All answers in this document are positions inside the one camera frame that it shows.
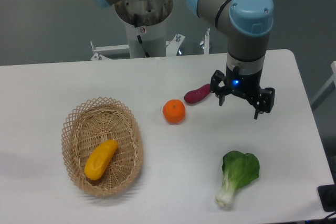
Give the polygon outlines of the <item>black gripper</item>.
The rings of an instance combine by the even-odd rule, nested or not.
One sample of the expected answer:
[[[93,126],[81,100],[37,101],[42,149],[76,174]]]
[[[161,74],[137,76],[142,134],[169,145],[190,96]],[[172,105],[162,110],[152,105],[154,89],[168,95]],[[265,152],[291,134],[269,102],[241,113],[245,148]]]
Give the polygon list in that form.
[[[218,98],[219,106],[225,102],[225,97],[233,94],[249,103],[254,103],[254,119],[259,114],[270,113],[275,103],[275,89],[260,87],[262,69],[256,73],[242,75],[226,66],[226,76],[216,70],[211,77],[210,92]]]

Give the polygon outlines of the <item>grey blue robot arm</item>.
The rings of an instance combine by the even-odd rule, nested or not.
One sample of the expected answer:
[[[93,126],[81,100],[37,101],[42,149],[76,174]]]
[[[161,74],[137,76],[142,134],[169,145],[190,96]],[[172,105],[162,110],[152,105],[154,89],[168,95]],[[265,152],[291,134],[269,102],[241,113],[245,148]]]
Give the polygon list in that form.
[[[164,22],[172,0],[95,0],[114,6],[129,29],[132,58],[166,56]],[[274,19],[272,0],[186,0],[189,10],[228,38],[225,72],[215,71],[209,90],[223,104],[229,94],[246,100],[255,114],[269,113],[275,90],[262,88],[260,78]]]

